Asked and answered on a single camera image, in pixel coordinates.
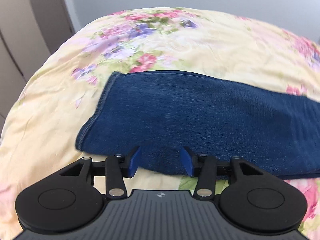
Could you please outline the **blue denim jeans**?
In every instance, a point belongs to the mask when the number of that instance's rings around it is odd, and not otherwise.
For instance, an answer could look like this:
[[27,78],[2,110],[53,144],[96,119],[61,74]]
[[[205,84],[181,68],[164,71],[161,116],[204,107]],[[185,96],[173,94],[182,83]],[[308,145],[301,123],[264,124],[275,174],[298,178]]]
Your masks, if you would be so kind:
[[177,70],[109,77],[75,146],[89,154],[127,154],[140,166],[185,174],[180,150],[239,156],[283,179],[319,176],[319,103],[244,83]]

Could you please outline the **beige wardrobe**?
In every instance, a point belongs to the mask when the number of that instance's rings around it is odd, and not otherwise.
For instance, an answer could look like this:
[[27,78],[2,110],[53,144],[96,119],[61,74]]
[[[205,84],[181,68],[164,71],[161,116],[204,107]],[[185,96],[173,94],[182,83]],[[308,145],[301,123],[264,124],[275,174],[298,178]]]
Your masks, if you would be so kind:
[[49,56],[30,0],[1,0],[1,126]]

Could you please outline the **grey door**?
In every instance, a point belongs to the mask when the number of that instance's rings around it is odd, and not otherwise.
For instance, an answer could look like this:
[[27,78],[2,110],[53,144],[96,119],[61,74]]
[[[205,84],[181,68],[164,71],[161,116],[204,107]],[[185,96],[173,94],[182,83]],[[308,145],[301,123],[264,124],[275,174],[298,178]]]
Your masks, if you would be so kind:
[[30,0],[36,22],[51,54],[75,34],[65,0]]

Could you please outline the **floral yellow bed quilt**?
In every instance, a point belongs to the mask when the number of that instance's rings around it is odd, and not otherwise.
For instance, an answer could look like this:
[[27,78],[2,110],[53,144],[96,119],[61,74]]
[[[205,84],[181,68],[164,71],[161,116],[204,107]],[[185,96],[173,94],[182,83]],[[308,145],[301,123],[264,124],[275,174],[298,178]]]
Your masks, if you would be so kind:
[[146,8],[101,17],[29,79],[1,133],[1,239],[22,229],[17,195],[83,156],[75,149],[114,71],[185,70],[319,100],[319,45],[224,12]]

